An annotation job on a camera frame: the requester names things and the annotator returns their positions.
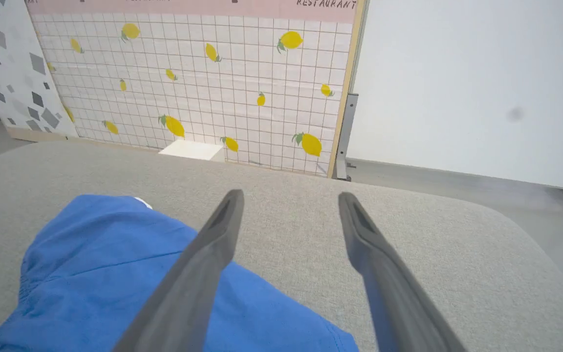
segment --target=printed backdrop board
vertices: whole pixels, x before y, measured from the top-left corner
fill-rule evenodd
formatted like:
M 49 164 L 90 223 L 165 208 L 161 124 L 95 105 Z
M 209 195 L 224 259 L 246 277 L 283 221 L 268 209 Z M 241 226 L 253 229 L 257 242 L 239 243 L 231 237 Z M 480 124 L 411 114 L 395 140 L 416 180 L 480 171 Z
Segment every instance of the printed backdrop board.
M 325 176 L 355 1 L 27 2 L 82 138 Z
M 77 136 L 22 2 L 0 0 L 0 119 L 7 127 Z

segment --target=wooden frame edge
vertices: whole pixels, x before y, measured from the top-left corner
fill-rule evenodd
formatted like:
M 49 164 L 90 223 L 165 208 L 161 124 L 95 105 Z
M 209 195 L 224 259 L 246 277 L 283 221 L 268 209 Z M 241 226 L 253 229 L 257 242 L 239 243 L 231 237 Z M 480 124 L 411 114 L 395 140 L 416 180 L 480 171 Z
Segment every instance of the wooden frame edge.
M 10 127 L 5 124 L 4 126 L 6 127 L 6 131 L 10 137 L 14 139 L 29 140 L 30 142 L 53 142 L 56 140 L 66 140 L 66 136 L 62 134 L 20 129 L 18 127 Z
M 349 94 L 349 86 L 351 85 L 351 77 L 353 76 L 353 65 L 355 64 L 355 54 L 358 51 L 358 40 L 360 38 L 360 29 L 362 27 L 362 16 L 364 15 L 364 6 L 367 0 L 358 0 L 357 9 L 355 9 L 355 18 L 353 18 L 353 31 L 351 31 L 351 45 L 349 57 L 346 59 L 345 81 L 342 85 L 342 93 L 340 94 L 340 107 L 338 107 L 338 120 L 336 122 L 336 130 L 333 134 L 333 147 L 331 147 L 331 156 L 329 158 L 329 168 L 327 170 L 327 178 L 333 176 L 333 168 L 338 154 L 338 140 L 340 140 L 340 129 L 342 128 L 342 117 L 345 114 L 346 96 Z

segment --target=white wall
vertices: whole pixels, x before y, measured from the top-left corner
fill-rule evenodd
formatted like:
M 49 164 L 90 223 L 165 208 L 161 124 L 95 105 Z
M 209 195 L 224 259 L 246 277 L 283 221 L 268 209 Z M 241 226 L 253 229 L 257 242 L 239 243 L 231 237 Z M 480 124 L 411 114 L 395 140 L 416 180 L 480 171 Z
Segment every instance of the white wall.
M 347 156 L 563 187 L 562 0 L 372 0 Z

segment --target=yellow lemon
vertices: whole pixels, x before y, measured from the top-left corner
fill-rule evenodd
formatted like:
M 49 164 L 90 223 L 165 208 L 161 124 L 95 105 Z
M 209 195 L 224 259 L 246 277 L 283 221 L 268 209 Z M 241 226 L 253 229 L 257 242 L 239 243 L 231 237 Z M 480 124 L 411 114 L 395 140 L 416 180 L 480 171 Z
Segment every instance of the yellow lemon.
M 266 102 L 266 97 L 264 96 L 264 93 L 260 92 L 258 94 L 258 105 L 261 107 L 262 105 L 264 105 L 265 102 Z
M 321 93 L 324 94 L 324 96 L 333 96 L 333 92 L 331 91 L 331 88 L 329 88 L 328 85 L 323 85 L 321 87 Z
M 130 39 L 136 39 L 140 35 L 140 29 L 136 27 L 133 23 L 127 23 L 123 26 L 123 30 L 121 31 L 121 40 L 129 41 Z
M 205 54 L 208 55 L 208 58 L 210 58 L 213 62 L 221 62 L 221 56 L 217 54 L 217 50 L 214 49 L 214 46 L 210 45 L 210 43 L 205 44 Z
M 67 114 L 69 114 L 69 118 L 71 119 L 72 123 L 75 123 L 75 118 L 73 117 L 73 113 L 71 111 L 71 109 L 69 109 L 69 107 L 65 106 L 65 111 Z
M 221 137 L 221 142 L 225 143 L 229 150 L 232 150 L 233 152 L 238 151 L 238 142 L 236 142 L 234 138 Z
M 277 51 L 281 54 L 280 49 L 284 51 L 286 51 L 287 48 L 297 49 L 301 43 L 303 43 L 301 34 L 295 31 L 286 32 L 281 36 L 279 43 L 277 43 Z
M 301 144 L 307 154 L 320 156 L 323 147 L 320 140 L 315 136 L 309 133 L 297 133 L 292 137 L 292 140 L 297 142 L 297 145 Z
M 184 127 L 176 118 L 164 114 L 163 116 L 158 117 L 158 121 L 163 126 L 166 126 L 166 128 L 168 128 L 168 130 L 171 131 L 172 134 L 180 137 L 185 136 Z
M 171 71 L 170 68 L 166 69 L 166 76 L 172 81 L 177 80 L 177 76 L 175 76 L 175 74 L 173 73 L 173 71 Z
M 103 121 L 103 127 L 107 128 L 108 131 L 112 132 L 113 134 L 119 134 L 119 129 L 117 129 L 114 123 L 110 121 Z
M 80 43 L 78 43 L 77 40 L 75 40 L 75 38 L 71 38 L 71 47 L 73 48 L 73 50 L 75 50 L 76 52 L 83 54 L 84 53 L 84 49 L 82 49 L 82 47 L 80 46 Z

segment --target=grid pattern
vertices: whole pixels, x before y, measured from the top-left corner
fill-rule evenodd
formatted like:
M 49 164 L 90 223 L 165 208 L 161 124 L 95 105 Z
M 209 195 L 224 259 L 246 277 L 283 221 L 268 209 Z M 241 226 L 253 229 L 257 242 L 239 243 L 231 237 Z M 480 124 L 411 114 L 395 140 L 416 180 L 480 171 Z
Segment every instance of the grid pattern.
M 33 22 L 80 136 L 162 149 L 178 138 L 158 122 L 167 114 L 182 123 L 187 140 L 234 138 L 239 148 L 225 149 L 229 161 L 326 174 L 351 24 L 116 13 L 34 15 Z M 121 40 L 126 23 L 139 27 L 138 38 Z M 303 43 L 278 53 L 279 38 L 289 30 Z M 83 53 L 71 48 L 71 38 Z M 207 43 L 221 62 L 206 56 Z M 325 96 L 322 85 L 333 96 Z M 105 120 L 119 133 L 110 133 Z M 296 133 L 318 138 L 320 156 L 294 143 Z

